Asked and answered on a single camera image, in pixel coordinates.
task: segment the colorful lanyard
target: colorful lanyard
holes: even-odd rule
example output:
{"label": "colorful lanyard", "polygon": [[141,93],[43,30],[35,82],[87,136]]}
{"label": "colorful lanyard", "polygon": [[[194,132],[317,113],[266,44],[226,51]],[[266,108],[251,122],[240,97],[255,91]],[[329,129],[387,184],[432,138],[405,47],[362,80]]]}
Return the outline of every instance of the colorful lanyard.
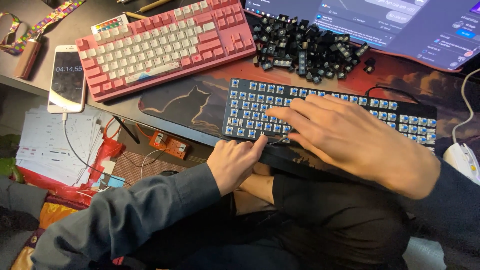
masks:
{"label": "colorful lanyard", "polygon": [[59,20],[65,18],[68,14],[72,13],[76,10],[81,4],[83,4],[86,0],[68,0],[63,3],[59,8],[55,9],[50,15],[48,15],[45,19],[41,22],[36,24],[32,27],[25,35],[19,38],[12,44],[7,44],[7,40],[10,35],[15,34],[18,30],[18,26],[20,25],[20,20],[17,16],[10,14],[8,12],[0,12],[0,19],[5,15],[10,15],[13,17],[12,27],[10,28],[10,32],[7,36],[3,39],[0,43],[0,50],[7,52],[11,55],[18,55],[23,52],[25,49],[27,40],[36,32],[43,33],[47,26],[51,25],[52,23],[58,22]]}

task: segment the human hand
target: human hand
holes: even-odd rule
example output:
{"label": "human hand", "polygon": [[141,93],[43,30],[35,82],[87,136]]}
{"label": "human hand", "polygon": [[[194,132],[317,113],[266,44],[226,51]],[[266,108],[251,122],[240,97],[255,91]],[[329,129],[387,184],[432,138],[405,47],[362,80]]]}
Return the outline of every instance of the human hand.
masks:
{"label": "human hand", "polygon": [[360,105],[308,95],[290,108],[266,111],[288,122],[300,143],[324,162],[415,199],[426,197],[440,175],[440,162],[424,146],[404,137]]}
{"label": "human hand", "polygon": [[236,141],[219,141],[207,160],[207,165],[212,171],[221,196],[235,189],[247,179],[253,171],[253,167],[260,159],[262,151],[268,142],[265,135],[253,144]]}

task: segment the monitor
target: monitor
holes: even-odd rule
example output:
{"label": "monitor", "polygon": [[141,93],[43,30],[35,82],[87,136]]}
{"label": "monitor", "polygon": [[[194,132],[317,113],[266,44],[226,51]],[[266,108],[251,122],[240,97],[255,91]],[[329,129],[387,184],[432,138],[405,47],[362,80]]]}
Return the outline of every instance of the monitor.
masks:
{"label": "monitor", "polygon": [[297,16],[437,69],[456,70],[480,52],[479,0],[246,0],[245,9]]}

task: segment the smartphone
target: smartphone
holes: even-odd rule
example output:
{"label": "smartphone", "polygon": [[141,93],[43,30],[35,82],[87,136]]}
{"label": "smartphone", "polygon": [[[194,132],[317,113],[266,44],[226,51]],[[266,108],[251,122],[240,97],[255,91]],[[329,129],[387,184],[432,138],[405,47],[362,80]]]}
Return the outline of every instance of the smartphone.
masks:
{"label": "smartphone", "polygon": [[76,113],[85,107],[86,81],[76,45],[55,48],[48,112]]}

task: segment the white mouse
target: white mouse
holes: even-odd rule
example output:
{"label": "white mouse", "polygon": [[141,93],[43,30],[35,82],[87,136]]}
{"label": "white mouse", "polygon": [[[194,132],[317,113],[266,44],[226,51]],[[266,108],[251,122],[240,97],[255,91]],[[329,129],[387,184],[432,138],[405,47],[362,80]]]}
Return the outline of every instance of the white mouse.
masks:
{"label": "white mouse", "polygon": [[466,144],[450,146],[444,154],[444,160],[474,183],[480,185],[479,162],[472,149]]}

